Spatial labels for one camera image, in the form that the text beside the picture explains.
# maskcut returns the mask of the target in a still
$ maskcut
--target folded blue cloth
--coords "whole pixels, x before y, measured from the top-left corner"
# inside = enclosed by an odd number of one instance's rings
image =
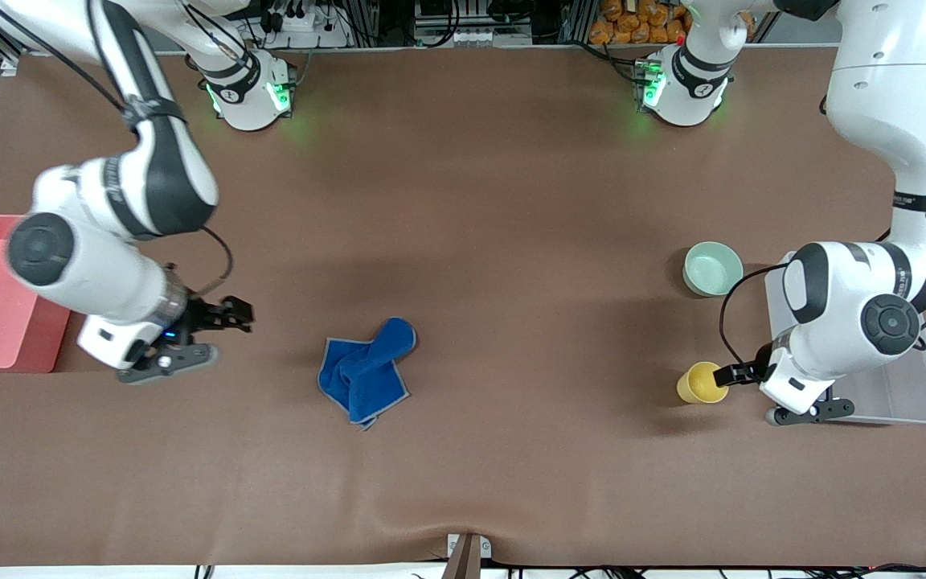
[[[346,411],[349,422],[365,431],[409,396],[395,359],[414,347],[416,331],[402,318],[389,318],[370,342],[327,338],[317,384]]]

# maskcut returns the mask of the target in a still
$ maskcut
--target mint green cup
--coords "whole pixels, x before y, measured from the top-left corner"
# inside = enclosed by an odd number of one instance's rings
[[[742,260],[723,243],[703,241],[688,249],[683,273],[688,289],[699,296],[725,296],[742,279]]]

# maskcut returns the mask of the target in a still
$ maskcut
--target white bin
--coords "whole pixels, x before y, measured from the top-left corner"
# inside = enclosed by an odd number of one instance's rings
[[[782,263],[792,255],[786,254]],[[793,313],[784,299],[783,274],[784,270],[775,270],[765,278],[771,334],[775,337],[795,325]],[[926,330],[920,337],[926,343]],[[839,421],[926,425],[926,349],[911,349],[895,362],[839,378],[831,386],[831,392],[834,398],[848,398],[856,404],[852,417],[838,418]]]

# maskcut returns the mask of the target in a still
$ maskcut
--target blue cloth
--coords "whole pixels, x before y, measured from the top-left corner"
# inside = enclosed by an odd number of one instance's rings
[[[317,384],[365,431],[409,396],[395,360],[414,347],[416,331],[402,318],[389,318],[370,342],[327,338]]]

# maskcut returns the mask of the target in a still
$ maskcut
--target tabletop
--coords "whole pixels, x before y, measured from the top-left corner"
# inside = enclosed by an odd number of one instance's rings
[[[316,55],[293,118],[256,133],[162,62],[221,190],[220,294],[255,332],[135,388],[76,347],[75,315],[55,373],[0,375],[0,565],[417,561],[460,531],[516,565],[926,564],[926,425],[774,428],[754,388],[688,406],[674,386],[730,363],[688,247],[750,269],[888,226],[890,170],[817,109],[834,49],[744,52],[689,129],[578,49]],[[80,78],[22,59],[0,213],[132,146]],[[191,286],[223,267],[201,233],[142,249]],[[361,433],[317,388],[325,338],[392,315],[420,338],[412,395]],[[761,282],[727,326],[768,341]]]

